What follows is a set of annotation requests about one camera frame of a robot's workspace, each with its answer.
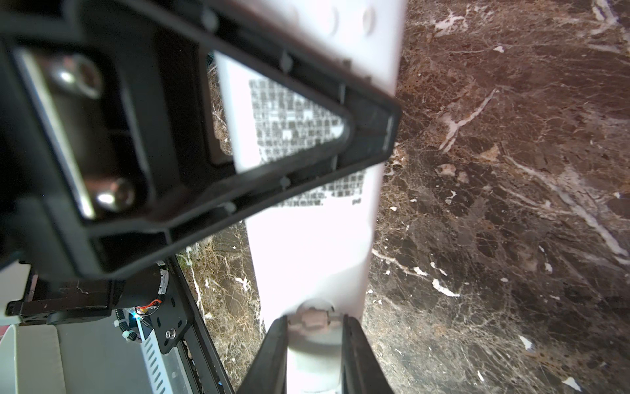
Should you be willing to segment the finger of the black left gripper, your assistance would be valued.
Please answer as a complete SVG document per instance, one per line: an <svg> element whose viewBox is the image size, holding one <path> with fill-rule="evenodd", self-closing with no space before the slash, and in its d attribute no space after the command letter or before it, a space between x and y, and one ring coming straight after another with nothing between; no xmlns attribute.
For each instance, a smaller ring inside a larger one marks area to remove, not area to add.
<svg viewBox="0 0 630 394"><path fill-rule="evenodd" d="M239 170L214 135L211 51L331 113L333 137ZM1 264L128 277L388 159L400 105L239 1L1 4Z"/></svg>

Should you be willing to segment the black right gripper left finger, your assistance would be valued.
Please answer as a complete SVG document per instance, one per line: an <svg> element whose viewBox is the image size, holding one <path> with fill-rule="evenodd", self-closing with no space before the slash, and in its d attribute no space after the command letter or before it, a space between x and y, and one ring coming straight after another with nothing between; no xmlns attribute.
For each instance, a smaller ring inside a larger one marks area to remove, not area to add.
<svg viewBox="0 0 630 394"><path fill-rule="evenodd" d="M246 374L238 394L286 393L288 317L276 319Z"/></svg>

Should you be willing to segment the white remote control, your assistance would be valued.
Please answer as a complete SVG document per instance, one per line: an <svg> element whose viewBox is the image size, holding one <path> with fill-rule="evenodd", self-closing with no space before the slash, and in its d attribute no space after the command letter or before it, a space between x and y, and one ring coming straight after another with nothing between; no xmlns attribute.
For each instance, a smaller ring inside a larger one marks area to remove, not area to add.
<svg viewBox="0 0 630 394"><path fill-rule="evenodd" d="M252 1L267 20L395 92L403 1ZM333 141L339 116L216 54L238 172ZM345 315L360 318L368 288L382 164L282 201L245 222L266 326L287 316L289 393L341 391Z"/></svg>

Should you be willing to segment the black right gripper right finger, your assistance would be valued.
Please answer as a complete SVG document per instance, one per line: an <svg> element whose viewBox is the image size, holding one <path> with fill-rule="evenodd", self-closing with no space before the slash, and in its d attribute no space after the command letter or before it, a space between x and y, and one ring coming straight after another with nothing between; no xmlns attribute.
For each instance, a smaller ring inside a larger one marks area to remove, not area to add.
<svg viewBox="0 0 630 394"><path fill-rule="evenodd" d="M357 318L344 316L342 333L342 392L392 394Z"/></svg>

